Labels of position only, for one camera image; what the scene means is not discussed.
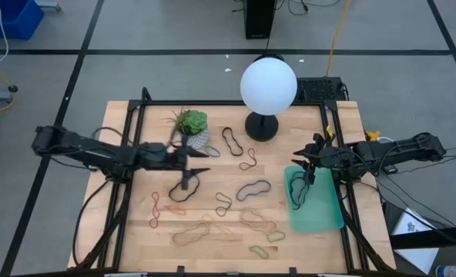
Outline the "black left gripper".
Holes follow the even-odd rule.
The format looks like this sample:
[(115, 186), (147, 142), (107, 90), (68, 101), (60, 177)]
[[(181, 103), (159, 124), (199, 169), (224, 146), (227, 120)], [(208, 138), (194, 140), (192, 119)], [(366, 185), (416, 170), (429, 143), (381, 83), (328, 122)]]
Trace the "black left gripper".
[[(180, 135), (177, 140), (175, 140), (176, 134), (171, 134), (168, 142), (165, 146), (165, 153), (163, 155), (163, 162), (166, 164), (165, 167), (169, 170), (181, 171), (182, 176), (182, 190), (187, 190), (189, 188), (188, 181), (189, 178), (198, 176), (200, 173), (209, 171), (210, 168), (197, 168), (197, 169), (188, 169), (188, 159), (189, 157), (194, 158), (209, 158), (209, 155), (206, 153), (199, 152), (187, 145), (187, 137)], [(179, 168), (173, 168), (170, 166), (168, 161), (168, 153), (171, 149), (177, 149), (178, 152), (178, 162)]]

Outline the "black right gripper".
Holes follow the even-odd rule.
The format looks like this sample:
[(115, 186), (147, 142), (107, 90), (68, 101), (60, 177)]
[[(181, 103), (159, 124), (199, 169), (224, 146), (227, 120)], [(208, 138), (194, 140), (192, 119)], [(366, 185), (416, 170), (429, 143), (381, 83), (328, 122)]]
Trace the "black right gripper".
[(315, 169), (318, 165), (320, 165), (320, 151), (326, 147), (332, 146), (332, 142), (335, 138), (336, 136), (330, 138), (328, 135), (323, 137), (321, 134), (315, 133), (313, 135), (314, 143), (307, 144), (303, 149), (297, 150), (293, 153), (294, 155), (308, 156), (309, 162), (296, 160), (295, 163), (301, 166), (305, 172), (308, 172), (307, 179), (310, 185), (314, 184)]

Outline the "short black rubber band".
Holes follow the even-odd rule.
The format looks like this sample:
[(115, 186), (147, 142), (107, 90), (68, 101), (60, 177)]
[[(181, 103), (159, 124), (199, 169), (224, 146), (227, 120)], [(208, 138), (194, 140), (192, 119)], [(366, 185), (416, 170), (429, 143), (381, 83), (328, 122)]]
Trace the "short black rubber band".
[(310, 190), (310, 185), (301, 176), (297, 176), (293, 181), (294, 201), (297, 205), (302, 205), (305, 202), (307, 193)]

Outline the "thin black rubber band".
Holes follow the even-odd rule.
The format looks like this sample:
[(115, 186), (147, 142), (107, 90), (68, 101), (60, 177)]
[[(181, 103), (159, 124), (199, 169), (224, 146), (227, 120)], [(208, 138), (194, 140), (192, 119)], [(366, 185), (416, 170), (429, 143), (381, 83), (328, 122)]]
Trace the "thin black rubber band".
[(193, 195), (196, 194), (196, 192), (200, 186), (200, 178), (198, 175), (194, 175), (193, 177), (190, 177), (189, 181), (188, 181), (188, 185), (191, 185), (193, 183), (194, 179), (196, 180), (196, 184), (195, 184), (193, 190), (191, 190), (191, 189), (182, 190), (182, 179), (179, 179), (178, 182), (176, 183), (176, 185), (169, 190), (169, 192), (168, 192), (169, 198), (176, 203), (188, 201)]

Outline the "thin dark brown rubber band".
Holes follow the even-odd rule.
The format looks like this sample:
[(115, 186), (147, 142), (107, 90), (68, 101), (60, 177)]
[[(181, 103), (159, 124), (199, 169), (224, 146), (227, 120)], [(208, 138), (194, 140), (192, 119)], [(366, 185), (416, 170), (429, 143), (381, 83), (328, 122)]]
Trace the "thin dark brown rubber band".
[(251, 168), (253, 168), (254, 166), (257, 165), (257, 159), (256, 159), (256, 156), (255, 156), (255, 149), (252, 149), (252, 148), (248, 149), (247, 154), (248, 154), (249, 158), (252, 160), (252, 163), (241, 162), (239, 164), (239, 169), (241, 169), (242, 171), (246, 171), (246, 170), (251, 169)]

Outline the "orange rubber band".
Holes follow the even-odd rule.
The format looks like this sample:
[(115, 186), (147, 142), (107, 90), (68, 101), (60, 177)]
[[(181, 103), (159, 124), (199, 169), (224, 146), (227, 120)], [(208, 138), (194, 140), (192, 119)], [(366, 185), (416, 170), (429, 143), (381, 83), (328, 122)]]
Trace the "orange rubber band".
[(167, 212), (170, 212), (174, 215), (186, 215), (186, 213), (187, 213), (187, 211), (184, 208), (179, 207), (178, 205), (173, 205), (173, 204), (164, 205), (163, 208)]

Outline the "red rubber band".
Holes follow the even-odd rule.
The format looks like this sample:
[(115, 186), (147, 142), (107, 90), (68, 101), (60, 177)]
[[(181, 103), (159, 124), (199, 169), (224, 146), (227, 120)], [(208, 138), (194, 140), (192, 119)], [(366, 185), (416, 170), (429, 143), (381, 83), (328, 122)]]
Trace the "red rubber band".
[(158, 208), (159, 204), (159, 193), (158, 192), (153, 192), (151, 194), (151, 197), (153, 199), (153, 207), (152, 207), (152, 218), (149, 220), (149, 226), (152, 229), (156, 229), (159, 225), (159, 217), (160, 217), (160, 211)]

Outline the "teal plastic bin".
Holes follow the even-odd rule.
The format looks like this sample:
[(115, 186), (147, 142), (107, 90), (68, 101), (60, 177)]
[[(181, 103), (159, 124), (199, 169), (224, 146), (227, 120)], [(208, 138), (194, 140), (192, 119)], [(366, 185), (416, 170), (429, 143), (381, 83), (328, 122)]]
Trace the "teal plastic bin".
[(283, 175), (293, 230), (299, 233), (311, 233), (341, 229), (344, 226), (344, 220), (330, 170), (316, 168), (314, 184), (310, 185), (305, 203), (300, 209), (292, 210), (289, 184), (295, 172), (304, 173), (304, 170), (296, 165), (287, 166)]

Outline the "potted succulent patterned pot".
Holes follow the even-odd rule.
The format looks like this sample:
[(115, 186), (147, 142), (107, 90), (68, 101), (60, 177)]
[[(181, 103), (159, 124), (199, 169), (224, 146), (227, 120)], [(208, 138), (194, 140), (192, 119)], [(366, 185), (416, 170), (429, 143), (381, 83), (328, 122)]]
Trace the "potted succulent patterned pot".
[(173, 123), (168, 143), (170, 145), (183, 144), (195, 150), (203, 149), (210, 136), (207, 114), (183, 108), (173, 114), (173, 118), (166, 118), (167, 122)]

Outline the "black perforated box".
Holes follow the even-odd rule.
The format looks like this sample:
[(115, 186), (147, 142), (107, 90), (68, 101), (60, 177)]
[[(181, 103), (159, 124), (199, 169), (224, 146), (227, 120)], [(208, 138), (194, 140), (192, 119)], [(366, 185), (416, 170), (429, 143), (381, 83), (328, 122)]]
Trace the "black perforated box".
[(347, 86), (340, 77), (298, 78), (295, 102), (348, 101)]

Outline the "white globe table lamp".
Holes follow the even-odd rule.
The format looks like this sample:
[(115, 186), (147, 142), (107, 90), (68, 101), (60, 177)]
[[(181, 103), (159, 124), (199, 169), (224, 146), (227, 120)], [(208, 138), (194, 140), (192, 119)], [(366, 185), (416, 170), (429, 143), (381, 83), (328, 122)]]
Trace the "white globe table lamp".
[(240, 80), (240, 94), (250, 110), (245, 131), (258, 142), (267, 142), (278, 132), (277, 115), (287, 110), (297, 94), (297, 77), (281, 55), (256, 58)]

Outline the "white paper sheet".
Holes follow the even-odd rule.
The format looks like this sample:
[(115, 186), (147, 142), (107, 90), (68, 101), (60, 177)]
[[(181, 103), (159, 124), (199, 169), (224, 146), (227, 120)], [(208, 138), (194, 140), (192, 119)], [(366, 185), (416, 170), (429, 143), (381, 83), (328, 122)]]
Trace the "white paper sheet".
[[(431, 231), (432, 224), (423, 219), (415, 211), (406, 208), (393, 229), (392, 235), (402, 235), (415, 232)], [(428, 274), (437, 257), (439, 248), (429, 249), (399, 249), (395, 252), (403, 259), (411, 263), (417, 269)]]

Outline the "black beam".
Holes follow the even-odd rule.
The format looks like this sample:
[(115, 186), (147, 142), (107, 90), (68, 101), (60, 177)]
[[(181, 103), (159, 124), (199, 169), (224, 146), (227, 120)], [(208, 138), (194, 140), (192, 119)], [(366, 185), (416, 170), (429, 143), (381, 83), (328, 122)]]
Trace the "black beam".
[(428, 249), (456, 246), (456, 227), (391, 235), (392, 249)]

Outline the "black tower case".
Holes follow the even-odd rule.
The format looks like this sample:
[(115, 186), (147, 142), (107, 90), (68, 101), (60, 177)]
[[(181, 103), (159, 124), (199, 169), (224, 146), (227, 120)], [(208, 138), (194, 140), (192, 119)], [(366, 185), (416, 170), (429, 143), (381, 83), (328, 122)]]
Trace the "black tower case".
[(277, 0), (243, 0), (246, 39), (269, 38)]

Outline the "blue plastic crate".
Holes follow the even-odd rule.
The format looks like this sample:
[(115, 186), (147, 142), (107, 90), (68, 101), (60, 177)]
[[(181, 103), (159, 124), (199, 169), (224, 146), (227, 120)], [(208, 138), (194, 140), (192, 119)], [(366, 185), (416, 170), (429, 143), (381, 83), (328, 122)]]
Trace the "blue plastic crate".
[(7, 39), (29, 40), (43, 17), (43, 10), (35, 0), (0, 0), (0, 22)]

